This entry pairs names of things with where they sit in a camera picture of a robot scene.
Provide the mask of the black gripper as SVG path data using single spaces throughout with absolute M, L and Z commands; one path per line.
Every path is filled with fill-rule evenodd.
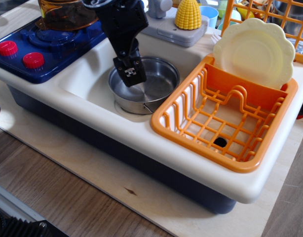
M 136 35 L 148 26 L 144 8 L 141 0 L 92 1 L 92 9 L 117 55 L 114 66 L 127 87 L 147 80 L 141 56 L 130 57 Z

